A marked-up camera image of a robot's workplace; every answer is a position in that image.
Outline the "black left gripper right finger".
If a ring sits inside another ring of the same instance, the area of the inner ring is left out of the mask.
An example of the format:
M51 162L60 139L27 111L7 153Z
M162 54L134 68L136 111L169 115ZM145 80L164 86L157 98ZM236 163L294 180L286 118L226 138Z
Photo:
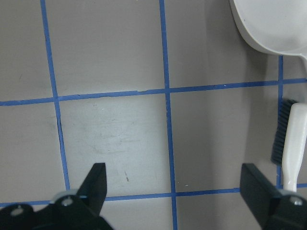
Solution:
M243 163L240 194L262 230L305 230L307 200L276 188L253 163Z

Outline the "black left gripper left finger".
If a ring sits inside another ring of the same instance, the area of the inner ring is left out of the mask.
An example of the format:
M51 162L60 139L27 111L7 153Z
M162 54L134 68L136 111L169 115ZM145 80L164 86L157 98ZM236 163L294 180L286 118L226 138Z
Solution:
M45 208L34 211L15 203L0 211L2 230L110 230L100 215L106 198L105 163L95 163L80 188L59 193Z

